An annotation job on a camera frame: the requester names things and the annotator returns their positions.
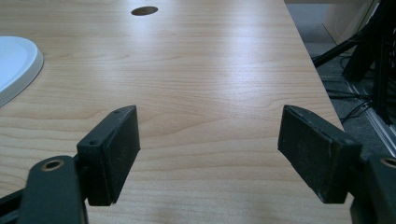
gray floor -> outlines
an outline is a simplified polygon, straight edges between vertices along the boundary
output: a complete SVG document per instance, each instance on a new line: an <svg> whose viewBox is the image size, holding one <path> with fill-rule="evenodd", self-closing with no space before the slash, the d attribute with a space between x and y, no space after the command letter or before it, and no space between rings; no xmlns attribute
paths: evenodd
<svg viewBox="0 0 396 224"><path fill-rule="evenodd" d="M320 55L335 46L334 41L322 25L327 7L328 5L325 4L288 4L290 15L311 57ZM349 85L342 76L341 63L345 62L346 60L337 57L318 68L318 73L326 89L350 92ZM339 118L344 118L360 103L357 99L332 100ZM346 133L351 134L363 144L361 154L363 159L367 159L373 154L389 155L389 151L364 114L358 118L347 120L343 123L343 127Z"/></svg>

desk surface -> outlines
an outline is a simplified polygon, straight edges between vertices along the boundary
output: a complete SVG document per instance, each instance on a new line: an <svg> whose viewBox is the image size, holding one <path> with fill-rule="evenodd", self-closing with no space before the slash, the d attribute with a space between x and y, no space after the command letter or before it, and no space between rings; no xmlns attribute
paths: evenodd
<svg viewBox="0 0 396 224"><path fill-rule="evenodd" d="M136 17L137 7L159 9ZM348 223L277 151L282 106L338 119L283 1L0 2L0 35L33 40L34 82L0 108L0 196L110 111L137 105L142 150L91 223Z"/></svg>

